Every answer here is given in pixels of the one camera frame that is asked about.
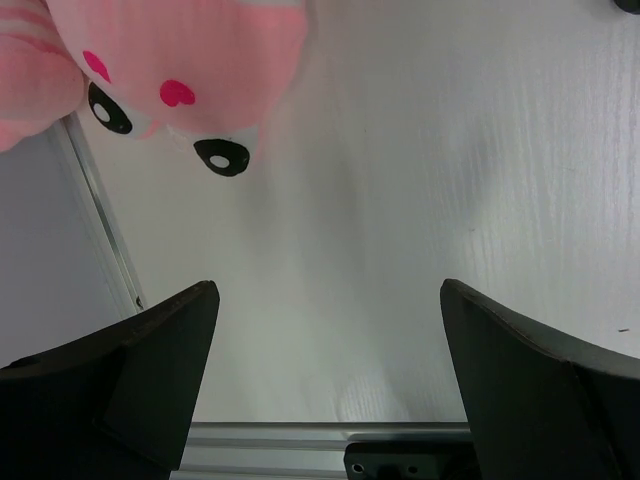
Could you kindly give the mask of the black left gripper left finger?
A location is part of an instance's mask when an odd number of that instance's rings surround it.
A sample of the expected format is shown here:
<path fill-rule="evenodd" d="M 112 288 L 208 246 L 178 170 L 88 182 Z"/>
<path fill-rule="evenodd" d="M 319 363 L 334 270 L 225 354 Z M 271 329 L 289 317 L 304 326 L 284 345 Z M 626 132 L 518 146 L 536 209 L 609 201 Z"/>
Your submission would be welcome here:
<path fill-rule="evenodd" d="M 1 370 L 4 479 L 167 479 L 179 469 L 220 296 L 201 281 Z"/>

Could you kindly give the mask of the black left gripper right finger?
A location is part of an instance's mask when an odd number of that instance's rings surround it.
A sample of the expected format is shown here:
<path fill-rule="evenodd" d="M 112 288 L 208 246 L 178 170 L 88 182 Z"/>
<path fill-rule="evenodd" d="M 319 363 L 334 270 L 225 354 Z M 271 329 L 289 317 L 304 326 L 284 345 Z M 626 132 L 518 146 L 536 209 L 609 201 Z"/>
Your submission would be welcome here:
<path fill-rule="evenodd" d="M 636 479 L 639 361 L 447 279 L 443 325 L 485 479 Z"/>

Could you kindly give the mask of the pink striped plush toy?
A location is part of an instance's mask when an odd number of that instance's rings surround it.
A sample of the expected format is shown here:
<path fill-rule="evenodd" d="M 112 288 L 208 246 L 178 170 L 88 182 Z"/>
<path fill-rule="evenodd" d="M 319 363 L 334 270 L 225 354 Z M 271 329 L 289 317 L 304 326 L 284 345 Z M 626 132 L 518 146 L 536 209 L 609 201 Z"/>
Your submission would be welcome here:
<path fill-rule="evenodd" d="M 1 147 L 87 104 L 114 134 L 174 131 L 212 172 L 237 176 L 307 29 L 302 1 L 5 1 Z"/>

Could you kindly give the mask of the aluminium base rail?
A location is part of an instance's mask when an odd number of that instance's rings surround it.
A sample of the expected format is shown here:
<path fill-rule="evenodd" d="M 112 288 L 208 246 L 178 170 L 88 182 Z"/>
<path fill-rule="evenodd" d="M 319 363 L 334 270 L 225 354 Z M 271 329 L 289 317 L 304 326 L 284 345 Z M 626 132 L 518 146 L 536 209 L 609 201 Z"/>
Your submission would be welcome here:
<path fill-rule="evenodd" d="M 195 423 L 174 479 L 479 479 L 465 423 Z"/>

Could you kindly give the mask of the aluminium corner frame post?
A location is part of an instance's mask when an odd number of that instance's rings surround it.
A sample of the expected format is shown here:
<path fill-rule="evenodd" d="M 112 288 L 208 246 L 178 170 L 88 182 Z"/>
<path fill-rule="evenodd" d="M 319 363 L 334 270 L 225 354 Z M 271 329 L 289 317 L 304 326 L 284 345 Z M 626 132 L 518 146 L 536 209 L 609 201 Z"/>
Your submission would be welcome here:
<path fill-rule="evenodd" d="M 143 311 L 144 301 L 118 227 L 111 221 L 106 194 L 78 116 L 72 114 L 55 123 L 52 135 L 61 148 L 83 221 L 119 313 L 131 316 Z"/>

